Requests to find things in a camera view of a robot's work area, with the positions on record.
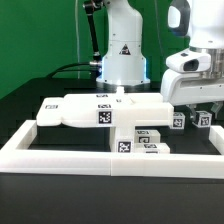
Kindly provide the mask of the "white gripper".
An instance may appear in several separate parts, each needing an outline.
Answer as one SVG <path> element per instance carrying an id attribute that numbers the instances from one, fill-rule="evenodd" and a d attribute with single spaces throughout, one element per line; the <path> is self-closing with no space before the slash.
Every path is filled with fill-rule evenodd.
<path id="1" fill-rule="evenodd" d="M 200 73 L 178 73 L 168 69 L 162 78 L 160 93 L 173 106 L 186 105 L 190 120 L 196 122 L 196 104 L 215 102 L 211 108 L 214 118 L 223 107 L 224 78 L 204 79 Z"/>

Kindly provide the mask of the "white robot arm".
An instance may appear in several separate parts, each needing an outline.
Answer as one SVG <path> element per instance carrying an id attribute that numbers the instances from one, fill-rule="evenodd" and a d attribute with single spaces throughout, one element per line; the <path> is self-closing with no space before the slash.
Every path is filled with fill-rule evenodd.
<path id="1" fill-rule="evenodd" d="M 141 53 L 142 16 L 128 0 L 103 0 L 109 20 L 108 51 L 97 79 L 110 85 L 147 83 Z M 189 46 L 166 58 L 168 69 L 160 93 L 174 106 L 210 103 L 218 113 L 224 105 L 224 0 L 172 0 L 168 27 L 190 38 Z"/>

